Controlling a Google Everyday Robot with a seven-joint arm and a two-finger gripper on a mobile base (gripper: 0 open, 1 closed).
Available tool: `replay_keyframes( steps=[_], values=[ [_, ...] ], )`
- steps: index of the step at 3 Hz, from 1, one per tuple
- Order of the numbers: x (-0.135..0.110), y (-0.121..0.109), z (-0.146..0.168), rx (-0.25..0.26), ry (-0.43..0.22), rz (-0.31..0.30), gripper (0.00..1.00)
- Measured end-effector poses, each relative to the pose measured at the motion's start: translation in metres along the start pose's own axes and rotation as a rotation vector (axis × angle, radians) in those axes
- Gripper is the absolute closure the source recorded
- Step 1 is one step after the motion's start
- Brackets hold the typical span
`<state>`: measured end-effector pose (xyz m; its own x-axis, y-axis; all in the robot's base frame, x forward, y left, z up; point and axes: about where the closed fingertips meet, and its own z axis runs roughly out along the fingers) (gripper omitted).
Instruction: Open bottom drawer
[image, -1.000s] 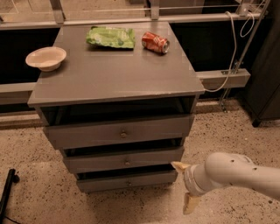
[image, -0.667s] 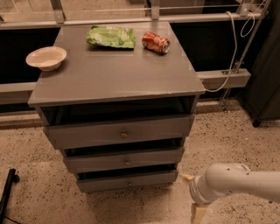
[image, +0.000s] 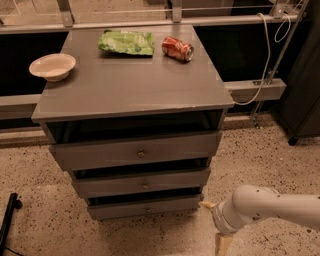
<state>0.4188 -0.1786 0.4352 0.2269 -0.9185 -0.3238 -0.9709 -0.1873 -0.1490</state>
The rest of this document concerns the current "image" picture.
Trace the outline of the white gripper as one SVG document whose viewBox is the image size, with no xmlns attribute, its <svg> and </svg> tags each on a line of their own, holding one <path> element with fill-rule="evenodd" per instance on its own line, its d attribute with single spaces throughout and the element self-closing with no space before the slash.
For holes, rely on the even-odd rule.
<svg viewBox="0 0 320 256">
<path fill-rule="evenodd" d="M 233 241 L 232 234 L 244 227 L 241 215 L 236 210 L 231 199 L 221 202 L 201 201 L 199 205 L 212 210 L 214 224 L 220 233 L 215 236 L 215 256 L 226 256 L 229 247 Z"/>
</svg>

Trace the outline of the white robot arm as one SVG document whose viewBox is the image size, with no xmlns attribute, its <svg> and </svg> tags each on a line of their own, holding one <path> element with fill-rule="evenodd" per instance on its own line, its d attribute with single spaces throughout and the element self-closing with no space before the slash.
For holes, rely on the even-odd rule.
<svg viewBox="0 0 320 256">
<path fill-rule="evenodd" d="M 226 256 L 233 235 L 247 225 L 278 218 L 310 229 L 320 229 L 320 195 L 281 194 L 269 187 L 241 185 L 220 203 L 201 201 L 218 233 L 215 256 Z"/>
</svg>

